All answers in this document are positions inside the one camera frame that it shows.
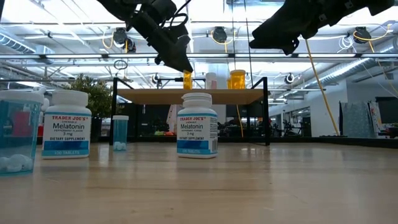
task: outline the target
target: cable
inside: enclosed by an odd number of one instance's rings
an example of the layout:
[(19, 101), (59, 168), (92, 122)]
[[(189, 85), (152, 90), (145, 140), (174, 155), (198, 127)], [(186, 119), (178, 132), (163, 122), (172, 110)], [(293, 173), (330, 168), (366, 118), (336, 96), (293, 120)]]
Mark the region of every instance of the cable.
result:
[(170, 21), (170, 26), (173, 25), (173, 21), (174, 21), (174, 19), (175, 19), (176, 17), (178, 17), (179, 12), (180, 12), (185, 6), (187, 6), (188, 3), (190, 3), (190, 2), (191, 2), (191, 0), (186, 1), (186, 2), (177, 10), (177, 12), (175, 12), (175, 14), (174, 14), (172, 20)]
[[(366, 68), (366, 66), (365, 65), (362, 65), (364, 68), (365, 68), (365, 70), (368, 72), (368, 74), (370, 75), (370, 77), (372, 77), (372, 78), (374, 78), (374, 76), (372, 75), (372, 73), (371, 72), (369, 72), (369, 70)], [(381, 87), (381, 88), (383, 88), (383, 90), (386, 90), (388, 93), (390, 93), (390, 95), (391, 96), (393, 96), (393, 97), (395, 97), (395, 98), (397, 98), (398, 99), (398, 96), (395, 96), (395, 94), (393, 94), (393, 93), (391, 93), (386, 87), (384, 87), (379, 81), (377, 81), (377, 84), (379, 84), (379, 86)]]
[(242, 126), (242, 120), (241, 120), (241, 115), (239, 114), (239, 107), (238, 105), (236, 105), (236, 111), (238, 112), (238, 118), (239, 118), (239, 123), (241, 124), (241, 134), (242, 134), (242, 138), (243, 138), (243, 126)]
[(374, 41), (374, 40), (379, 40), (379, 39), (385, 37), (385, 36), (389, 33), (389, 31), (390, 31), (390, 24), (387, 25), (386, 33), (385, 33), (384, 35), (380, 36), (380, 37), (376, 37), (376, 38), (373, 38), (373, 39), (365, 39), (365, 38), (362, 38), (362, 37), (358, 37), (358, 36), (356, 35), (357, 31), (354, 31), (353, 36), (354, 36), (355, 38), (359, 39), (359, 40)]
[(112, 32), (112, 40), (111, 40), (111, 45), (110, 45), (110, 46), (107, 46), (107, 45), (105, 44), (105, 32), (104, 32), (104, 34), (103, 34), (103, 37), (102, 37), (102, 44), (103, 44), (104, 47), (106, 47), (107, 49), (110, 49), (110, 48), (112, 48), (112, 46), (113, 46), (113, 34), (114, 34), (114, 31)]
[[(373, 48), (373, 45), (372, 45), (371, 41), (369, 41), (369, 45), (371, 46), (371, 50), (374, 53), (374, 48)], [(395, 89), (395, 87), (393, 86), (392, 82), (388, 79), (387, 74), (385, 73), (383, 66), (381, 66), (379, 61), (377, 61), (377, 63), (379, 64), (379, 66), (380, 66), (380, 68), (381, 68), (386, 80), (388, 81), (388, 84), (390, 84), (391, 88), (395, 91), (396, 94), (398, 94), (398, 91)]]
[(336, 135), (339, 136), (339, 135), (340, 135), (340, 132), (338, 131), (338, 128), (337, 128), (335, 119), (333, 118), (333, 115), (332, 115), (332, 113), (331, 113), (331, 111), (330, 111), (328, 99), (326, 98), (325, 92), (323, 91), (322, 83), (321, 83), (321, 81), (319, 80), (319, 76), (318, 76), (317, 70), (315, 69), (315, 65), (314, 65), (314, 63), (313, 63), (312, 54), (311, 54), (310, 45), (309, 45), (309, 43), (308, 43), (308, 40), (305, 40), (305, 44), (307, 45), (307, 51), (308, 51), (308, 56), (310, 57), (312, 70), (313, 70), (313, 72), (314, 72), (314, 74), (315, 74), (315, 78), (317, 78), (317, 82), (318, 82), (319, 89), (321, 89), (321, 92), (322, 92), (323, 101), (325, 102), (325, 106), (326, 106), (326, 108), (327, 108), (327, 110), (328, 110), (328, 113), (329, 113), (331, 122), (333, 123), (333, 127), (334, 127), (334, 129), (335, 129), (335, 131), (336, 131)]
[(225, 42), (225, 43), (220, 43), (220, 42), (218, 42), (217, 40), (215, 40), (214, 39), (214, 37), (213, 37), (213, 33), (214, 33), (214, 31), (212, 30), (211, 32), (210, 32), (210, 36), (211, 36), (211, 38), (213, 39), (213, 41), (214, 42), (216, 42), (216, 44), (221, 44), (221, 45), (224, 45), (225, 46), (225, 53), (227, 52), (227, 48), (226, 48), (226, 46), (228, 45), (228, 44), (230, 44), (230, 43), (232, 43), (232, 41), (234, 40), (233, 38), (229, 41), (229, 42)]
[[(243, 1), (243, 3), (244, 3), (244, 13), (247, 14), (247, 12), (246, 12), (246, 0)], [(249, 64), (250, 64), (250, 75), (251, 75), (253, 73), (253, 70), (252, 70), (252, 67), (251, 67), (251, 50), (250, 50), (250, 40), (249, 40), (249, 22), (248, 22), (248, 17), (247, 16), (246, 16), (246, 30), (248, 32)]]
[(337, 51), (337, 53), (340, 53), (343, 50), (348, 50), (349, 48), (351, 48), (354, 45), (354, 39), (351, 36), (342, 37), (338, 41), (338, 45), (340, 46), (340, 50)]

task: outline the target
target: potted plant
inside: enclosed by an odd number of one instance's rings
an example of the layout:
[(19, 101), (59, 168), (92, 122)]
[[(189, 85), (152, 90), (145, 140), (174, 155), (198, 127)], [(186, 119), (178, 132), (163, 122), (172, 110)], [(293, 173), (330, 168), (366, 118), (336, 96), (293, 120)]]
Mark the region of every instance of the potted plant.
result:
[(66, 89), (88, 94), (87, 108), (92, 113), (91, 142), (97, 142), (101, 136), (102, 119), (111, 116), (112, 90), (106, 86), (106, 81), (94, 80), (82, 73)]

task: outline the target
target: yellow cable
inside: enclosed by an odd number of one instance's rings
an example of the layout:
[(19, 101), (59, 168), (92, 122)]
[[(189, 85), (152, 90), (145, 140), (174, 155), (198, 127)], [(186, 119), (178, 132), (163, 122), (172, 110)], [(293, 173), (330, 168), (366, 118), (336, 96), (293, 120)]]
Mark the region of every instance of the yellow cable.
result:
[(239, 114), (239, 107), (238, 105), (236, 105), (236, 111), (238, 112), (238, 118), (239, 118), (239, 123), (241, 124), (241, 134), (242, 134), (242, 138), (243, 138), (243, 125), (242, 125), (242, 121), (241, 121), (241, 115)]
[(104, 47), (106, 47), (107, 49), (110, 49), (110, 48), (113, 46), (113, 34), (114, 34), (114, 32), (112, 32), (112, 40), (111, 40), (111, 45), (110, 45), (110, 46), (107, 46), (107, 45), (105, 44), (105, 32), (104, 32), (104, 35), (102, 36), (102, 44), (103, 44)]
[(225, 47), (225, 53), (226, 53), (226, 52), (227, 52), (226, 46), (227, 46), (228, 44), (232, 43), (232, 41), (233, 41), (234, 38), (235, 38), (236, 31), (234, 31), (234, 37), (233, 37), (228, 43), (227, 43), (227, 42), (225, 42), (225, 43), (220, 43), (220, 42), (218, 42), (217, 40), (214, 39), (213, 33), (214, 33), (214, 31), (212, 30), (212, 31), (210, 32), (211, 38), (213, 39), (214, 42), (216, 42), (216, 44), (224, 45), (224, 47)]
[(308, 55), (310, 56), (312, 70), (313, 70), (313, 72), (315, 74), (315, 78), (317, 78), (318, 86), (319, 86), (319, 88), (321, 89), (321, 92), (322, 92), (323, 101), (325, 102), (326, 108), (328, 110), (331, 122), (333, 123), (333, 127), (334, 127), (334, 129), (336, 131), (336, 134), (337, 134), (337, 136), (339, 136), (340, 132), (338, 131), (337, 125), (335, 123), (335, 119), (333, 118), (333, 115), (332, 115), (332, 113), (330, 111), (328, 99), (326, 98), (325, 92), (323, 91), (323, 87), (322, 87), (321, 81), (319, 80), (317, 70), (315, 69), (315, 65), (314, 65), (313, 60), (312, 60), (312, 55), (311, 55), (310, 45), (308, 44), (308, 40), (305, 40), (305, 44), (307, 45)]
[[(371, 46), (371, 50), (372, 50), (372, 52), (374, 53), (374, 48), (373, 48), (373, 45), (372, 45), (372, 42), (371, 42), (371, 41), (369, 41), (369, 45)], [(397, 89), (395, 89), (395, 87), (393, 86), (392, 82), (388, 79), (387, 74), (385, 73), (385, 71), (384, 71), (384, 69), (383, 69), (383, 66), (381, 66), (381, 64), (380, 64), (379, 61), (377, 61), (377, 63), (379, 64), (379, 66), (380, 66), (380, 68), (381, 68), (381, 70), (382, 70), (382, 72), (383, 72), (383, 74), (384, 74), (386, 80), (387, 80), (388, 83), (390, 84), (391, 88), (395, 91), (395, 93), (398, 94)]]
[(385, 33), (384, 35), (382, 35), (381, 37), (377, 37), (377, 38), (373, 38), (373, 39), (365, 39), (365, 38), (362, 38), (362, 37), (358, 37), (358, 36), (356, 35), (356, 33), (357, 33), (356, 31), (353, 33), (353, 35), (354, 35), (355, 38), (357, 38), (357, 39), (359, 39), (359, 40), (374, 41), (374, 40), (379, 40), (379, 39), (385, 37), (385, 36), (388, 34), (389, 31), (390, 31), (390, 25), (387, 25), (387, 31), (386, 31), (386, 33)]

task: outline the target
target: product label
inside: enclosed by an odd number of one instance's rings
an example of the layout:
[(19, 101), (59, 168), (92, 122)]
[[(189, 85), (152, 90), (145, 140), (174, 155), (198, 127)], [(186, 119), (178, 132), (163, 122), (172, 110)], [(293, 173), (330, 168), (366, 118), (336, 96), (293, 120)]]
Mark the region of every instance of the product label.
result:
[(209, 155), (217, 153), (217, 115), (190, 113), (177, 116), (177, 152)]
[(48, 112), (44, 116), (43, 156), (85, 156), (90, 148), (91, 115)]

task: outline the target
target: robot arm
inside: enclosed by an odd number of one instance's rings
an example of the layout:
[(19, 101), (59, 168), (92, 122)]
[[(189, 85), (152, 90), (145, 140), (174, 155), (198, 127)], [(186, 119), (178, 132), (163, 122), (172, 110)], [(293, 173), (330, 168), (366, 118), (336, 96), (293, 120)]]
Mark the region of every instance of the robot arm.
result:
[[(148, 46), (153, 46), (159, 53), (156, 64), (163, 61), (166, 66), (180, 72), (193, 71), (186, 54), (190, 42), (185, 28), (188, 16), (179, 14), (179, 10), (176, 13), (177, 8), (172, 0), (97, 1), (124, 21), (127, 31), (135, 28), (148, 41)], [(271, 18), (253, 31), (254, 40), (249, 45), (252, 49), (282, 49), (288, 55), (299, 46), (300, 35), (309, 39), (319, 28), (333, 26), (344, 16), (364, 7), (376, 15), (393, 5), (394, 0), (285, 0)], [(164, 27), (166, 21), (173, 21), (179, 16), (185, 16), (181, 24)]]
[[(126, 31), (135, 28), (159, 54), (155, 58), (180, 72), (193, 72), (186, 51), (190, 41), (185, 23), (186, 14), (175, 14), (177, 7), (171, 0), (97, 0), (112, 15), (126, 23)], [(167, 20), (185, 16), (177, 26), (164, 27)]]
[(252, 49), (282, 49), (286, 55), (299, 46), (298, 37), (309, 39), (318, 29), (333, 26), (343, 17), (368, 7), (372, 16), (389, 9), (394, 0), (285, 0), (284, 5), (253, 31)]

